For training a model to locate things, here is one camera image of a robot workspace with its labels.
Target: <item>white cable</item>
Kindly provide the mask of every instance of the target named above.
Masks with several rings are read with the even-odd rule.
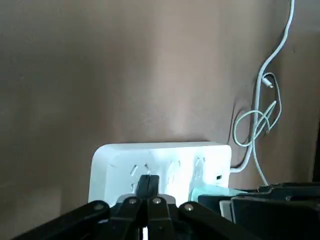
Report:
[[[275,58],[275,56],[280,52],[280,50],[283,48],[283,46],[285,45],[287,38],[288,38],[288,32],[289,32],[289,28],[292,22],[292,19],[294,17],[294,11],[295,11],[295,0],[291,0],[291,4],[290,4],[290,14],[289,14],[289,18],[287,21],[287,24],[285,26],[284,29],[284,33],[283,33],[283,38],[280,42],[280,44],[278,45],[278,47],[274,50],[274,52],[265,60],[265,62],[263,63],[262,67],[260,68],[257,80],[256,80],[256,88],[255,88],[255,99],[254,99],[254,107],[253,110],[246,112],[245,114],[243,114],[240,118],[238,118],[235,122],[234,122],[234,127],[233,127],[233,138],[234,141],[237,145],[241,146],[241,147],[248,147],[246,154],[245,154],[245,158],[243,160],[243,162],[238,166],[238,167],[231,167],[230,172],[231,173],[240,173],[242,170],[245,169],[245,167],[247,166],[251,153],[253,154],[253,159],[255,161],[256,167],[258,169],[258,172],[263,180],[263,183],[265,185],[268,185],[268,182],[260,168],[259,162],[258,162],[258,158],[257,158],[257,154],[256,154],[256,139],[258,138],[258,136],[261,134],[261,132],[263,131],[264,127],[267,125],[267,132],[269,133],[269,131],[275,126],[275,124],[277,123],[281,112],[282,112],[282,103],[281,103],[281,98],[280,98],[280,90],[279,90],[279,85],[277,83],[277,79],[276,76],[272,73],[272,72],[267,72],[264,73],[267,66],[269,65],[269,63]],[[276,116],[275,120],[273,121],[273,123],[270,125],[270,116],[273,112],[273,110],[275,109],[275,106],[277,104],[277,101],[273,101],[270,106],[267,108],[267,110],[262,113],[261,111],[259,111],[259,102],[260,102],[260,93],[261,93],[261,82],[263,81],[264,84],[266,84],[268,87],[271,87],[268,83],[269,80],[267,80],[267,77],[272,77],[275,83],[275,88],[277,91],[277,98],[278,98],[278,103],[279,103],[279,113]],[[241,121],[244,117],[250,115],[250,114],[254,114],[253,116],[253,124],[252,124],[252,132],[250,135],[250,141],[246,144],[242,144],[238,141],[237,139],[237,135],[236,135],[236,131],[237,131],[237,126],[239,121]]]

